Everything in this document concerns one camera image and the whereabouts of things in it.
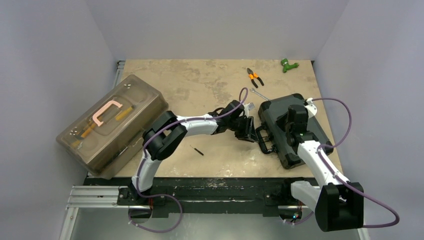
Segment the black foam-lined poker case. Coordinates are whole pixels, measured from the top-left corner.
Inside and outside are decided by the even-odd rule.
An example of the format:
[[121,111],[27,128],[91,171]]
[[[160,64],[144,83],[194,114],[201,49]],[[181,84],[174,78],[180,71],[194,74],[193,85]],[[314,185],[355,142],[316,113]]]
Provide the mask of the black foam-lined poker case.
[[326,155],[334,151],[332,142],[317,118],[308,112],[306,100],[299,93],[262,102],[258,116],[260,126],[255,131],[261,151],[266,155],[276,153],[286,170],[305,164],[297,153],[304,141],[327,145]]

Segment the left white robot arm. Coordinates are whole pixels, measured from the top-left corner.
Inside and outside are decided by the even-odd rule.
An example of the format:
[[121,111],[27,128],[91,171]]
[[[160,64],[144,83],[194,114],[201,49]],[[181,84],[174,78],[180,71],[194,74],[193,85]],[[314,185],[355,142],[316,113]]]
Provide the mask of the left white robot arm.
[[237,100],[199,116],[180,116],[170,110],[164,112],[143,133],[140,162],[128,187],[130,199],[138,205],[148,201],[149,189],[160,164],[176,151],[184,138],[212,136],[227,130],[232,131],[238,140],[258,142],[249,106]]

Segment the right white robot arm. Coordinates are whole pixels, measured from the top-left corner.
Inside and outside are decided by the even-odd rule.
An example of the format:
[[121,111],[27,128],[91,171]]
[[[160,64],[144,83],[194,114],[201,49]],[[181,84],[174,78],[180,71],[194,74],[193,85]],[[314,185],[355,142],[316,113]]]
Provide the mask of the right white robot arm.
[[308,166],[318,188],[306,180],[294,181],[281,189],[280,196],[288,204],[299,200],[315,214],[323,232],[359,229],[364,226],[363,188],[350,182],[327,157],[323,144],[308,130],[309,109],[292,104],[277,119],[285,132],[288,146]]

